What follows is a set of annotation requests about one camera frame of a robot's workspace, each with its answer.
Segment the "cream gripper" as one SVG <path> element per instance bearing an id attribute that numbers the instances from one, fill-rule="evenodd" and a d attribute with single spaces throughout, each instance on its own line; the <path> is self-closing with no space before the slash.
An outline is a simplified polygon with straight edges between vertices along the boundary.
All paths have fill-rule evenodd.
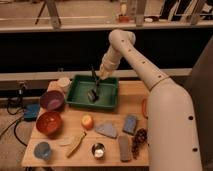
<path id="1" fill-rule="evenodd" d="M 105 80 L 110 76 L 110 73 L 105 69 L 105 67 L 103 65 L 100 66 L 99 69 L 99 78 L 101 80 Z"/>

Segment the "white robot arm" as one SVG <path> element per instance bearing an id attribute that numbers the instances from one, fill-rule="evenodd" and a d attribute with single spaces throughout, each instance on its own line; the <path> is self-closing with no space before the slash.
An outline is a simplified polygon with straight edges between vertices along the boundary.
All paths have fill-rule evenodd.
<path id="1" fill-rule="evenodd" d="M 203 171 L 196 117 L 189 93 L 134 48 L 130 31 L 115 29 L 99 69 L 101 79 L 125 59 L 149 89 L 147 99 L 150 171 Z"/>

